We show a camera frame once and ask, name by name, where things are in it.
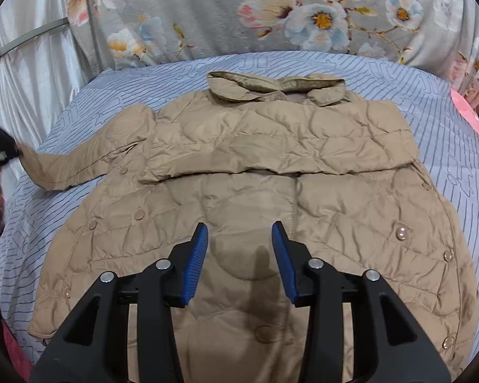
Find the beige quilted down jacket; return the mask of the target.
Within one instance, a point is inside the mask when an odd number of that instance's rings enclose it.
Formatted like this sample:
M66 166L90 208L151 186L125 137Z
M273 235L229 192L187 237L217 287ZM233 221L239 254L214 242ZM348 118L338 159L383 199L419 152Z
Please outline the beige quilted down jacket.
M174 319L185 380L294 382L307 313L278 274L282 222L337 270L380 272L460 375L479 311L473 260L398 107L321 73L207 81L160 111L123 109L67 154L23 148L42 189L97 181L52 238L29 333L53 337L101 273L141 272L204 223L201 279Z

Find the silver satin curtain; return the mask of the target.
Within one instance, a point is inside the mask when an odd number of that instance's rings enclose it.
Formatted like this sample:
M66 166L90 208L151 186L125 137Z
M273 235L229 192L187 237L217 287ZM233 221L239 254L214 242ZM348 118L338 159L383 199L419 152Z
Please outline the silver satin curtain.
M68 25L66 0L5 0L0 6L0 127L33 148L46 140L89 79ZM19 38L28 35L25 42Z

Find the grey floral quilt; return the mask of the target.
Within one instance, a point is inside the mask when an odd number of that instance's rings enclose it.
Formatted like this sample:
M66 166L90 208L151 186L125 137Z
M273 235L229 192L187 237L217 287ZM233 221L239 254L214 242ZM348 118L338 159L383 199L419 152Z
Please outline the grey floral quilt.
M418 67L479 104L475 0L67 0L95 72L258 51L344 53Z

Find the blue-grey striped bed sheet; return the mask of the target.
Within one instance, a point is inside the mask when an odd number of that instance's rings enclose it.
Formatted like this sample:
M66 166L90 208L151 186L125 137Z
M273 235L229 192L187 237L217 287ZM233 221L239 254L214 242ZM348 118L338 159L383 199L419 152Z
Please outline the blue-grey striped bed sheet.
M361 97L397 104L435 186L457 210L479 290L479 135L457 111L449 85L417 68L357 56L286 51L108 69L78 93L40 149L67 153L125 106L143 103L159 109L181 94L204 88L207 74L219 70L270 78L327 73L345 79ZM53 235L92 189L93 183L85 183L66 193L46 193L23 176L7 201L0 238L1 312L31 361L43 349L27 332L41 266ZM473 347L479 350L479 316Z

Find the pink cloth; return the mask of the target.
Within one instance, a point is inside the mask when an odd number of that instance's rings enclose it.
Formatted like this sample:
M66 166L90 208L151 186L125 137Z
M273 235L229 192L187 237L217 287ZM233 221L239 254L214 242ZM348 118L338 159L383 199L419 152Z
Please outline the pink cloth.
M451 90L452 102L461 117L479 136L479 115L471 108L468 102L454 89Z

